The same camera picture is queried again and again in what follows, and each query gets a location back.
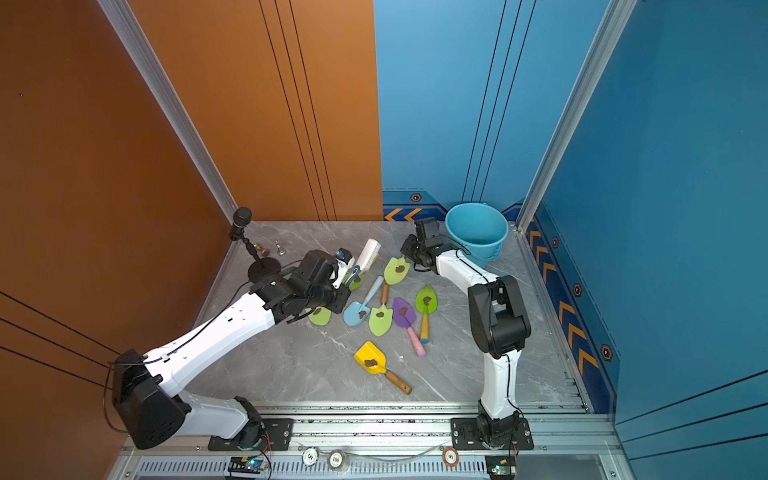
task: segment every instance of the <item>black mounting plate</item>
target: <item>black mounting plate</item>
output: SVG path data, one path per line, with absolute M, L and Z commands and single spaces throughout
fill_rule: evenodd
M 290 439 L 293 436 L 293 419 L 264 419 L 262 420 L 266 432 L 270 434 L 270 440 L 272 441 L 273 452 L 285 452 L 290 444 Z M 266 441 L 260 440 L 255 444 L 250 451 L 259 450 L 263 451 L 266 448 Z M 222 439 L 221 437 L 210 437 L 208 442 L 208 450 L 211 452 L 232 452 L 238 451 L 237 442 Z
M 533 450 L 533 437 L 528 420 L 520 418 L 511 437 L 518 443 L 518 450 Z M 481 440 L 477 419 L 451 419 L 451 440 L 456 450 L 508 450 L 508 441 L 497 449 L 491 449 Z

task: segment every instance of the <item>yellow handle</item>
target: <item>yellow handle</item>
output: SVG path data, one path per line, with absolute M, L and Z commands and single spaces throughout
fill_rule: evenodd
M 422 317 L 422 343 L 429 343 L 429 314 Z

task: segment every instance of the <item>black microphone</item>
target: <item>black microphone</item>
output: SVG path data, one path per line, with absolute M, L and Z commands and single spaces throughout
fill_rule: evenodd
M 233 242 L 236 242 L 238 240 L 247 242 L 248 239 L 245 237 L 245 227 L 248 226 L 252 218 L 253 218 L 253 215 L 250 212 L 250 208 L 248 207 L 240 207 L 237 210 L 235 210 L 235 213 L 232 215 L 232 228 L 230 229 L 230 240 L 232 240 Z
M 250 208 L 240 207 L 235 210 L 235 213 L 232 216 L 232 224 L 238 228 L 245 228 L 252 219 L 253 215 L 250 212 Z

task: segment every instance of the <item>white brush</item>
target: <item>white brush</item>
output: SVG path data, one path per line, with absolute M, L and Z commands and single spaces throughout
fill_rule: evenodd
M 379 250 L 381 249 L 381 247 L 382 247 L 382 244 L 377 242 L 373 238 L 368 239 L 368 241 L 366 242 L 366 245 L 362 249 L 360 257 L 357 259 L 357 262 L 355 263 L 355 267 L 349 271 L 349 276 L 347 277 L 347 280 L 346 280 L 347 286 L 352 284 L 352 281 L 354 281 L 356 276 L 366 272 L 371 267 L 371 265 L 373 265 L 373 262 L 375 262 L 376 259 L 379 258 Z
M 360 273 L 365 273 L 371 265 L 373 265 L 373 262 L 379 258 L 379 250 L 381 250 L 381 247 L 382 244 L 373 238 L 368 239 L 360 256 L 357 257 L 357 263 L 355 263 L 355 266 L 360 267 Z

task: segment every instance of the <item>black stripe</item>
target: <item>black stripe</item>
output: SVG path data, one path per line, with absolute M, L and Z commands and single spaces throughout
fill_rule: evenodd
M 467 166 L 467 178 L 464 180 L 464 190 L 462 190 L 462 203 L 464 203 L 464 195 L 467 191 L 467 183 L 469 182 L 469 172 L 472 170 L 472 156 L 475 155 L 475 145 L 478 141 L 478 132 L 480 131 L 480 120 L 482 119 L 482 109 L 485 106 L 485 96 L 488 94 L 488 84 L 491 83 L 491 72 L 493 71 L 493 60 L 496 58 L 496 47 L 498 46 L 498 36 L 502 34 L 502 23 L 504 22 L 504 12 L 507 9 L 507 0 L 504 0 L 504 8 L 502 8 L 502 19 L 498 21 L 498 32 L 496 33 L 496 43 L 493 44 L 493 55 L 491 56 L 491 66 L 488 67 L 488 80 L 485 81 L 485 93 L 482 95 L 482 104 L 480 105 L 480 116 L 478 117 L 478 127 L 475 129 L 475 141 L 472 142 L 472 152 L 469 154 L 469 165 Z
M 0 317 L 0 321 L 2 321 L 2 322 L 5 322 L 5 323 L 7 323 L 7 324 L 8 324 L 8 325 L 10 325 L 10 326 L 14 326 L 14 327 L 16 327 L 16 328 L 18 328 L 18 329 L 20 329 L 20 330 L 22 330 L 22 331 L 26 332 L 26 333 L 29 333 L 30 335 L 34 335 L 34 336 L 38 337 L 39 339 L 43 339 L 43 340 L 45 340 L 45 341 L 46 341 L 46 342 L 48 342 L 48 343 L 53 343 L 53 344 L 54 344 L 54 345 L 56 345 L 57 347 L 59 347 L 59 348 L 62 348 L 62 349 L 64 349 L 64 350 L 67 350 L 67 351 L 68 351 L 68 352 L 70 352 L 70 353 L 74 353 L 75 355 L 77 355 L 77 356 L 80 356 L 80 357 L 82 357 L 82 358 L 84 358 L 84 359 L 86 359 L 86 360 L 89 360 L 89 361 L 91 361 L 91 362 L 95 363 L 96 365 L 99 365 L 99 366 L 104 366 L 104 367 L 106 366 L 104 363 L 101 363 L 101 362 L 97 362 L 96 360 L 94 360 L 94 359 L 92 359 L 92 358 L 90 358 L 90 357 L 87 357 L 87 356 L 83 355 L 82 353 L 77 353 L 77 352 L 75 352 L 73 349 L 69 349 L 69 348 L 67 348 L 67 347 L 65 347 L 65 346 L 63 346 L 63 345 L 61 345 L 61 344 L 59 344 L 59 343 L 56 343 L 56 342 L 54 342 L 53 340 L 47 339 L 47 338 L 45 338 L 45 337 L 44 337 L 44 336 L 42 336 L 42 335 L 38 335 L 37 333 L 35 333 L 35 332 L 32 332 L 31 330 L 27 330 L 27 329 L 26 329 L 26 328 L 24 328 L 23 326 L 19 326 L 19 325 L 16 325 L 15 323 L 13 323 L 13 322 L 11 322 L 11 321 L 9 321 L 9 320 L 6 320 L 6 319 L 4 319 L 4 318 L 2 318 L 2 317 Z
M 320 189 L 320 198 L 323 199 L 323 209 L 326 211 L 326 218 L 330 219 L 328 214 L 328 206 L 326 205 L 326 195 L 323 193 L 323 184 L 320 182 L 320 173 L 317 170 L 317 162 L 315 161 L 315 149 L 312 148 L 312 140 L 310 139 L 310 129 L 306 126 L 306 117 L 304 116 L 304 106 L 301 105 L 301 95 L 299 94 L 299 84 L 296 83 L 296 74 L 293 72 L 293 62 L 290 59 L 290 51 L 288 50 L 288 41 L 286 40 L 286 31 L 283 29 L 283 20 L 280 17 L 280 9 L 277 7 L 277 0 L 275 0 L 275 10 L 277 10 L 277 21 L 280 23 L 280 31 L 283 33 L 283 44 L 286 47 L 286 55 L 288 56 L 288 65 L 290 66 L 290 74 L 293 77 L 293 87 L 296 89 L 296 99 L 299 102 L 299 111 L 301 111 L 301 119 L 304 121 L 304 131 L 306 132 L 306 142 L 310 144 L 310 155 L 312 155 L 312 165 L 315 166 L 315 176 L 317 177 L 317 187 Z
M 741 409 L 741 410 L 734 410 L 733 412 L 723 413 L 721 415 L 715 415 L 714 417 L 710 417 L 708 419 L 697 420 L 696 422 L 686 423 L 685 425 L 678 425 L 676 427 L 672 427 L 671 429 L 660 430 L 658 432 L 649 433 L 647 435 L 642 435 L 642 436 L 639 436 L 639 437 L 635 437 L 633 439 L 622 440 L 621 443 L 627 443 L 627 442 L 633 442 L 634 440 L 645 439 L 646 437 L 651 437 L 651 436 L 654 436 L 654 435 L 659 435 L 660 433 L 671 432 L 672 430 L 677 430 L 677 429 L 682 429 L 682 428 L 685 428 L 685 427 L 690 427 L 691 425 L 696 425 L 698 423 L 709 422 L 710 420 L 722 419 L 723 417 L 727 417 L 727 416 L 730 416 L 730 415 L 736 415 L 737 413 L 749 412 L 750 410 L 759 409 L 759 408 L 762 408 L 764 406 L 768 406 L 768 402 L 761 403 L 759 405 L 754 405 L 754 406 L 751 406 L 751 407 L 746 407 L 745 409 Z
M 62 323 L 62 322 L 59 322 L 58 320 L 56 320 L 56 319 L 55 319 L 55 318 L 53 318 L 52 316 L 49 316 L 49 315 L 45 315 L 45 314 L 44 314 L 43 312 L 41 312 L 40 310 L 37 310 L 36 308 L 33 308 L 33 307 L 31 307 L 31 306 L 27 305 L 26 303 L 22 302 L 21 300 L 17 300 L 17 299 L 15 299 L 14 297 L 12 297 L 12 296 L 8 295 L 8 294 L 7 294 L 7 293 L 5 293 L 5 292 L 0 292 L 0 295 L 3 295 L 4 297 L 6 297 L 6 298 L 8 298 L 8 299 L 10 299 L 10 300 L 13 300 L 14 302 L 18 303 L 19 305 L 22 305 L 22 306 L 25 306 L 25 307 L 27 307 L 28 309 L 30 309 L 31 311 L 33 311 L 33 312 L 37 313 L 38 315 L 43 315 L 45 318 L 47 318 L 47 319 L 51 320 L 52 322 L 54 322 L 54 323 L 57 323 L 58 325 L 61 325 L 61 326 L 63 326 L 63 327 L 64 327 L 65 329 L 67 329 L 67 330 L 70 330 L 70 331 L 72 331 L 72 332 L 75 332 L 75 333 L 77 333 L 79 336 L 81 336 L 81 337 L 83 337 L 83 338 L 89 339 L 90 341 L 92 341 L 93 343 L 95 343 L 95 344 L 97 344 L 97 345 L 99 345 L 99 346 L 103 346 L 105 349 L 109 350 L 110 352 L 113 352 L 113 353 L 117 353 L 118 355 L 120 355 L 120 352 L 118 352 L 117 350 L 115 350 L 115 349 L 111 349 L 111 348 L 109 348 L 108 346 L 106 346 L 105 344 L 103 344 L 103 343 L 101 343 L 101 342 L 98 342 L 97 340 L 94 340 L 94 339 L 92 339 L 90 336 L 88 336 L 88 335 L 85 335 L 84 333 L 80 333 L 80 332 L 78 332 L 77 330 L 73 329 L 73 328 L 72 328 L 72 327 L 70 327 L 69 325 L 65 325 L 64 323 Z
M 493 117 L 496 113 L 496 104 L 498 103 L 498 94 L 502 91 L 502 83 L 504 83 L 504 73 L 507 70 L 507 60 L 509 60 L 509 52 L 512 49 L 512 40 L 515 38 L 515 30 L 517 30 L 518 27 L 518 18 L 520 18 L 520 7 L 523 4 L 523 1 L 520 0 L 520 3 L 518 5 L 518 14 L 515 16 L 515 24 L 512 26 L 512 36 L 509 37 L 509 45 L 507 46 L 507 56 L 504 58 L 504 67 L 502 67 L 502 78 L 498 81 L 498 88 L 496 89 L 496 99 L 493 101 L 493 110 L 491 110 L 491 121 L 488 122 L 488 131 L 485 132 L 485 142 L 483 142 L 482 145 L 482 153 L 480 154 L 480 165 L 478 165 L 478 174 L 475 176 L 475 186 L 472 188 L 472 196 L 469 198 L 469 201 L 473 201 L 475 199 L 475 189 L 478 186 L 478 179 L 480 178 L 480 170 L 482 169 L 482 158 L 485 156 L 485 148 L 488 146 L 488 137 L 490 137 L 491 134 L 491 127 L 493 126 Z
M 326 171 L 326 180 L 328 182 L 328 194 L 331 197 L 331 208 L 333 208 L 333 219 L 338 220 L 336 216 L 336 204 L 333 202 L 333 190 L 331 189 L 331 178 L 328 175 L 328 166 L 326 165 L 326 155 L 323 152 L 323 140 L 320 138 L 320 129 L 317 124 L 317 115 L 315 114 L 315 104 L 312 101 L 312 90 L 310 90 L 310 79 L 306 75 L 306 65 L 304 64 L 304 53 L 301 51 L 301 41 L 299 40 L 299 30 L 296 28 L 296 17 L 293 16 L 293 2 L 288 0 L 290 5 L 290 16 L 293 19 L 293 30 L 296 32 L 296 43 L 299 45 L 299 56 L 301 57 L 301 66 L 304 69 L 304 79 L 306 80 L 306 91 L 310 94 L 310 108 L 312 109 L 312 116 L 315 120 L 315 130 L 317 131 L 317 143 L 320 145 L 320 157 L 323 159 L 323 168 Z
M 725 445 L 727 443 L 742 442 L 743 440 L 759 439 L 762 437 L 768 437 L 768 433 L 760 433 L 758 435 L 750 435 L 748 437 L 741 437 L 740 439 L 724 440 L 722 442 L 707 443 L 706 445 L 699 445 L 695 447 L 688 447 L 686 449 L 670 450 L 669 452 L 653 453 L 651 455 L 643 455 L 641 457 L 628 458 L 627 460 L 640 460 L 641 458 L 658 457 L 659 455 L 667 455 L 669 453 L 687 452 L 688 450 L 704 449 L 706 447 L 714 447 L 717 445 Z
M 317 199 L 315 198 L 315 192 L 312 189 L 312 182 L 310 181 L 310 172 L 306 169 L 306 161 L 304 160 L 304 152 L 301 150 L 301 142 L 299 142 L 299 131 L 296 129 L 296 123 L 293 121 L 293 113 L 290 110 L 290 103 L 288 102 L 288 93 L 286 92 L 286 85 L 283 83 L 283 74 L 280 73 L 280 64 L 277 63 L 277 54 L 275 53 L 275 45 L 272 43 L 272 35 L 270 35 L 270 27 L 266 24 L 266 15 L 264 14 L 264 6 L 259 0 L 259 7 L 261 8 L 261 16 L 264 19 L 264 28 L 266 29 L 266 36 L 270 40 L 270 47 L 272 47 L 272 56 L 275 58 L 275 66 L 277 67 L 277 76 L 280 77 L 280 84 L 283 86 L 283 95 L 286 98 L 286 106 L 288 107 L 288 115 L 290 115 L 290 123 L 293 125 L 293 133 L 296 135 L 296 144 L 299 146 L 299 154 L 301 155 L 301 162 L 304 164 L 304 173 L 306 174 L 306 182 L 310 186 L 310 193 L 312 194 L 312 202 L 315 204 L 315 213 L 317 214 L 317 220 L 320 220 L 320 211 L 317 210 Z
M 498 145 L 498 137 L 502 132 L 502 125 L 504 125 L 504 117 L 507 114 L 507 106 L 509 106 L 509 98 L 512 96 L 512 87 L 515 86 L 515 79 L 518 76 L 518 68 L 520 68 L 520 58 L 523 56 L 523 48 L 525 48 L 525 39 L 528 38 L 528 29 L 531 28 L 531 20 L 533 19 L 533 12 L 536 10 L 536 1 L 533 2 L 533 8 L 531 8 L 531 16 L 528 18 L 528 27 L 525 29 L 525 36 L 523 37 L 523 43 L 520 45 L 520 53 L 518 54 L 518 64 L 515 66 L 515 73 L 512 75 L 512 83 L 509 85 L 509 93 L 507 93 L 507 103 L 504 105 L 504 113 L 502 113 L 502 121 L 498 124 L 498 131 L 496 132 L 496 141 L 493 144 L 493 151 L 491 152 L 491 159 L 488 161 L 488 171 L 485 172 L 485 180 L 482 183 L 482 190 L 480 190 L 480 198 L 482 201 L 482 195 L 485 192 L 485 184 L 488 182 L 488 174 L 491 173 L 491 164 L 493 163 L 493 155 L 496 153 L 496 145 Z
M 742 379 L 738 379 L 738 380 L 735 380 L 735 381 L 733 381 L 733 382 L 731 382 L 731 383 L 726 383 L 725 385 L 721 385 L 721 386 L 719 386 L 719 387 L 716 387 L 716 388 L 714 388 L 714 389 L 711 389 L 711 390 L 707 390 L 706 392 L 697 393 L 696 395 L 694 395 L 694 396 L 690 396 L 690 397 L 688 397 L 688 398 L 686 398 L 686 399 L 677 400 L 676 402 L 672 402 L 672 403 L 670 403 L 669 405 L 665 405 L 665 406 L 663 406 L 663 407 L 659 407 L 659 408 L 657 408 L 657 409 L 653 409 L 653 410 L 650 410 L 649 412 L 641 413 L 640 415 L 636 415 L 636 416 L 634 416 L 634 417 L 632 417 L 632 418 L 630 418 L 630 419 L 626 419 L 626 420 L 622 420 L 622 421 L 620 421 L 620 422 L 616 422 L 616 425 L 621 425 L 622 423 L 626 423 L 626 422 L 630 422 L 631 420 L 639 419 L 640 417 L 644 417 L 644 416 L 646 416 L 646 415 L 650 415 L 651 413 L 655 413 L 655 412 L 658 412 L 659 410 L 668 409 L 668 408 L 669 408 L 669 407 L 671 407 L 671 406 L 679 405 L 679 404 L 681 404 L 681 403 L 683 403 L 683 402 L 687 402 L 688 400 L 693 400 L 693 399 L 696 399 L 696 398 L 698 398 L 698 397 L 700 397 L 700 396 L 704 396 L 704 395 L 706 395 L 707 393 L 716 392 L 717 390 L 720 390 L 720 389 L 724 389 L 724 388 L 726 388 L 726 387 L 729 387 L 729 386 L 731 386 L 731 385 L 736 385 L 737 383 L 741 383 L 741 382 L 743 382 L 744 380 L 753 379 L 753 378 L 755 378 L 756 376 L 765 375 L 766 373 L 768 373 L 768 370 L 763 370 L 762 372 L 754 373 L 754 374 L 752 374 L 752 375 L 750 375 L 750 376 L 745 376 L 745 377 L 744 377 L 744 378 L 742 378 Z
M 20 356 L 20 357 L 24 357 L 24 358 L 26 358 L 27 360 L 31 360 L 32 362 L 37 362 L 37 363 L 39 363 L 40 365 L 45 365 L 45 366 L 47 366 L 47 367 L 51 367 L 53 370 L 58 370 L 59 372 L 62 372 L 62 373 L 66 373 L 67 375 L 72 375 L 72 376 L 73 376 L 73 377 L 75 377 L 75 378 L 78 378 L 78 379 L 80 379 L 80 380 L 85 380 L 85 381 L 86 381 L 86 382 L 88 382 L 88 383 L 93 383 L 93 384 L 94 384 L 94 385 L 96 385 L 96 386 L 100 386 L 101 388 L 104 388 L 104 386 L 103 386 L 102 384 L 100 384 L 99 382 L 94 382 L 93 380 L 90 380 L 90 379 L 86 379 L 86 378 L 85 378 L 85 377 L 83 377 L 83 376 L 79 376 L 77 373 L 68 372 L 67 370 L 64 370 L 64 369 L 60 369 L 60 368 L 58 368 L 57 366 L 53 366 L 53 365 L 51 365 L 50 363 L 41 362 L 40 360 L 37 360 L 37 359 L 33 359 L 32 357 L 30 357 L 30 356 L 26 356 L 26 355 L 25 355 L 25 354 L 23 354 L 23 353 L 19 353 L 19 352 L 16 352 L 15 350 L 7 349 L 7 348 L 5 348 L 5 347 L 4 347 L 4 346 L 2 346 L 2 345 L 0 345 L 0 349 L 3 349 L 3 350 L 5 350 L 6 352 L 14 353 L 15 355 L 18 355 L 18 356 Z

